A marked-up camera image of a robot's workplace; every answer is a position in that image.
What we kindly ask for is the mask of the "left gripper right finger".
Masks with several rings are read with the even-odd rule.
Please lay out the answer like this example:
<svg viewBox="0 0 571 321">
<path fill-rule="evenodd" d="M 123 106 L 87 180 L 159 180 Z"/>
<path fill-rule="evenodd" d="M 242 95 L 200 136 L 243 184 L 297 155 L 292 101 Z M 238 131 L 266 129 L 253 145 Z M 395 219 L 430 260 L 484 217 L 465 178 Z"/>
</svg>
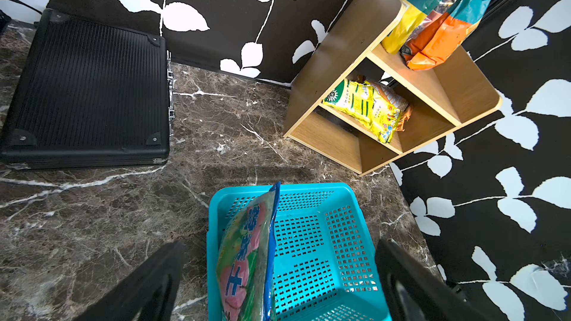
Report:
<svg viewBox="0 0 571 321">
<path fill-rule="evenodd" d="M 392 239 L 381 239 L 375 263 L 393 320 L 486 320 Z"/>
</svg>

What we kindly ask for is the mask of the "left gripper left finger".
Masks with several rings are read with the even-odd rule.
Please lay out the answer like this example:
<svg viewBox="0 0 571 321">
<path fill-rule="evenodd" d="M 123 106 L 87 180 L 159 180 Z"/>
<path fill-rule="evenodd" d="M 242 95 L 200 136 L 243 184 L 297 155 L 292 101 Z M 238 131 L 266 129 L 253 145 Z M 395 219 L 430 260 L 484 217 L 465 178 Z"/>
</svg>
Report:
<svg viewBox="0 0 571 321">
<path fill-rule="evenodd" d="M 184 264 L 184 243 L 177 241 L 163 245 L 76 319 L 169 320 Z"/>
</svg>

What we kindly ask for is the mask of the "green blue-edged soil bag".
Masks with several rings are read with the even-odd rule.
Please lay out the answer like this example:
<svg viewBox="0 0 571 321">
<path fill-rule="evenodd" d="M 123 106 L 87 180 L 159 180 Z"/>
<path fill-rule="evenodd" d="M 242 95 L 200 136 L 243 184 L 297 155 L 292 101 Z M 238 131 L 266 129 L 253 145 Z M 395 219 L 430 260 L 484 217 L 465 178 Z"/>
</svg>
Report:
<svg viewBox="0 0 571 321">
<path fill-rule="evenodd" d="M 281 183 L 241 206 L 227 224 L 216 277 L 223 320 L 275 320 L 275 219 Z"/>
</svg>

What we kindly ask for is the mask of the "teal and orange fertilizer bag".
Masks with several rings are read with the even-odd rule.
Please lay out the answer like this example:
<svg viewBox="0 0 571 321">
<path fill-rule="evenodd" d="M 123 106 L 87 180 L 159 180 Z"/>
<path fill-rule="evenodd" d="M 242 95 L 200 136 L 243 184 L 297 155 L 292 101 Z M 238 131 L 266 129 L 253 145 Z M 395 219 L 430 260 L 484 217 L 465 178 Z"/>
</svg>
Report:
<svg viewBox="0 0 571 321">
<path fill-rule="evenodd" d="M 442 0 L 401 47 L 408 68 L 424 71 L 443 64 L 480 24 L 492 0 Z"/>
</svg>

